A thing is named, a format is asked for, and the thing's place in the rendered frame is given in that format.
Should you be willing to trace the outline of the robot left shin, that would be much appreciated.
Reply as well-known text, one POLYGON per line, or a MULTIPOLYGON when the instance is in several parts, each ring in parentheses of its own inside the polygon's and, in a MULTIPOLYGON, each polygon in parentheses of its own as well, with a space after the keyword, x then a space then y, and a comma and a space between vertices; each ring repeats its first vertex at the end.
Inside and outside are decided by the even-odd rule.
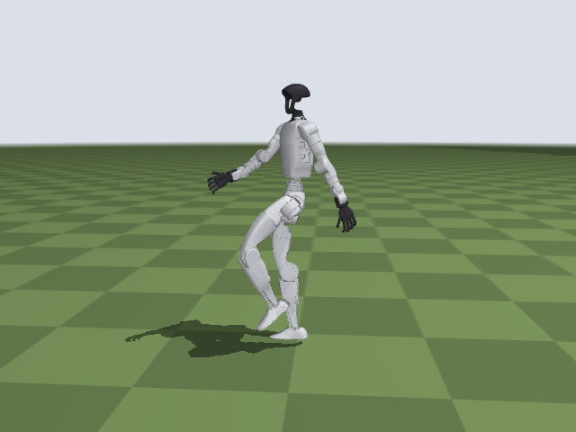
POLYGON ((266 301, 268 308, 273 310, 278 306, 278 302, 270 285, 271 278, 268 275, 266 265, 263 262, 259 251, 255 248, 251 248, 245 253, 244 259, 246 265, 243 265, 241 261, 238 260, 240 266, 242 267, 249 281, 266 301))

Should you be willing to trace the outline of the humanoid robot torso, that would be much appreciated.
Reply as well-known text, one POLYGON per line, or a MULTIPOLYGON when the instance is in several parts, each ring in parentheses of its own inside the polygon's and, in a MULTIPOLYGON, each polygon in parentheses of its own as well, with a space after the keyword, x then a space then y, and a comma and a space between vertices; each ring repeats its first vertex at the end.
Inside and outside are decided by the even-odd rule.
POLYGON ((287 121, 281 128, 280 149, 283 177, 293 178, 293 180, 286 181, 287 187, 283 197, 288 194, 293 198, 297 198, 301 203, 301 211, 295 215, 298 216, 303 212, 305 205, 305 193, 303 192, 301 178, 311 177, 314 155, 306 140, 301 138, 297 129, 299 124, 311 121, 304 120, 303 116, 301 118, 294 117, 294 119, 295 121, 287 121))

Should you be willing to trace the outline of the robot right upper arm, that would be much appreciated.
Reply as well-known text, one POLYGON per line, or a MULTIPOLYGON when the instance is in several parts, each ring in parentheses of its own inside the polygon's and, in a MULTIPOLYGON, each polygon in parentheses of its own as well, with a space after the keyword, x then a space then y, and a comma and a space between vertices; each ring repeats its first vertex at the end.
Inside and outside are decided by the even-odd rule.
POLYGON ((274 136, 268 142, 267 149, 266 150, 260 149, 256 152, 256 159, 258 162, 267 163, 268 161, 271 160, 271 158, 279 150, 279 148, 280 148, 280 133, 281 133, 281 128, 284 124, 285 124, 285 122, 280 124, 277 127, 274 136))

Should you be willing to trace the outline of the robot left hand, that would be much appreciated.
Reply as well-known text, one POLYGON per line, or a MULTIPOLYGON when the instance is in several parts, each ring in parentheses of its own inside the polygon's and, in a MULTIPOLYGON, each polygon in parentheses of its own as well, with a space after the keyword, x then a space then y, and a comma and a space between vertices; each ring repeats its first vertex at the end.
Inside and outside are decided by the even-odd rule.
POLYGON ((337 197, 334 198, 337 208, 339 208, 339 218, 337 221, 337 228, 339 227, 340 221, 343 221, 343 230, 342 232, 349 232, 355 225, 356 225, 356 218, 354 216, 353 211, 347 206, 348 201, 341 204, 337 197), (351 219, 352 218, 352 219, 351 219), (350 224, 349 224, 350 222, 350 224), (353 223, 354 222, 354 223, 353 223), (351 225, 351 226, 350 226, 351 225))

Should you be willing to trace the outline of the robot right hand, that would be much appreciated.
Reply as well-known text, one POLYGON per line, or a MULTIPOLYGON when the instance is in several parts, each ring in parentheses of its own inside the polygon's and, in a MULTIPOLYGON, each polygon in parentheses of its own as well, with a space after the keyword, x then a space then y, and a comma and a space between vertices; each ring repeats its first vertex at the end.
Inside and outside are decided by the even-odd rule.
POLYGON ((222 173, 215 172, 215 171, 211 172, 212 175, 216 175, 216 176, 211 177, 207 180, 209 182, 208 186, 210 187, 210 190, 212 191, 212 193, 215 194, 215 192, 217 190, 224 187, 228 182, 232 183, 232 182, 237 181, 237 180, 233 181, 233 177, 231 174, 231 173, 236 172, 236 171, 238 171, 238 170, 233 169, 233 170, 228 171, 226 174, 223 172, 222 173), (214 181, 210 182, 211 180, 214 180, 214 181), (216 184, 214 184, 214 183, 216 183, 216 184), (212 185, 212 184, 214 184, 214 185, 212 185), (216 187, 216 186, 218 186, 218 187, 216 187), (212 188, 214 188, 214 187, 216 187, 216 188, 212 190, 212 188))

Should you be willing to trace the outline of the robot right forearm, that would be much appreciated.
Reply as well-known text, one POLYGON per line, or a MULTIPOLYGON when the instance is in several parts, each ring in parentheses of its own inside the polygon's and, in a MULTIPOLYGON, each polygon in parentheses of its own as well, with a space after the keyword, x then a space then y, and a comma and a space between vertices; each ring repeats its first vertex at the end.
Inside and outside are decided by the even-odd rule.
POLYGON ((248 177, 253 171, 258 170, 261 164, 257 161, 255 154, 244 166, 240 166, 238 171, 231 173, 233 181, 248 177))

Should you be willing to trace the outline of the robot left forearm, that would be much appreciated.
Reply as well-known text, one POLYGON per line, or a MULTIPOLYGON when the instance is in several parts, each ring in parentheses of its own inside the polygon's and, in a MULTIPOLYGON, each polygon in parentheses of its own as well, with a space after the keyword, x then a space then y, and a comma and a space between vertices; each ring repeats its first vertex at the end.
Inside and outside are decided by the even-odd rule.
POLYGON ((327 182, 330 188, 331 194, 338 198, 340 205, 347 202, 347 197, 344 193, 344 188, 338 181, 337 172, 333 165, 327 158, 323 159, 324 167, 328 172, 323 176, 324 180, 327 182))

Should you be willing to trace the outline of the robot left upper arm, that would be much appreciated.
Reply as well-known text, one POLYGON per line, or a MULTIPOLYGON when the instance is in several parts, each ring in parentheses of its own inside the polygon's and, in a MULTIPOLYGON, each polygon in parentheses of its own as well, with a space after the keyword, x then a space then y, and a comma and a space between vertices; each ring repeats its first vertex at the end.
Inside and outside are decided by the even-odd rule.
POLYGON ((297 126, 299 134, 303 140, 306 140, 310 151, 317 159, 314 163, 314 168, 317 173, 323 174, 328 170, 324 167, 323 159, 328 158, 326 150, 320 139, 319 130, 313 122, 303 122, 297 126))

